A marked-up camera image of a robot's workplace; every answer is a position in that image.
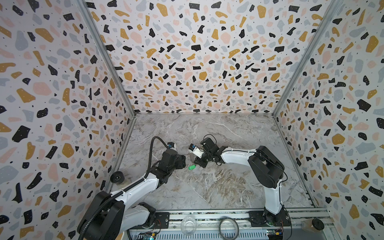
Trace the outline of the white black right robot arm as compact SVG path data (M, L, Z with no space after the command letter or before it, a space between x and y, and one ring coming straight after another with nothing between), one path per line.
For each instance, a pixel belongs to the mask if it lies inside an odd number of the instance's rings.
M269 226L288 226L289 217L281 201L281 183L285 175L285 166L265 146L257 149L240 150L227 146L218 147L211 138L201 141L201 147L190 144L189 151L194 154L196 165L205 168L209 162L239 164L252 169L257 180L264 187L264 222Z

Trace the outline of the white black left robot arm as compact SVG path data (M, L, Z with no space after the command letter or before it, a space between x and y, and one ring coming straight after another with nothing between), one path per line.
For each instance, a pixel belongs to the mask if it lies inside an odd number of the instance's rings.
M80 240L114 240L135 226L151 226L156 209L141 198L168 182L174 170L186 167L186 157L174 149L167 149L158 164L147 175L112 193L99 192L79 223Z

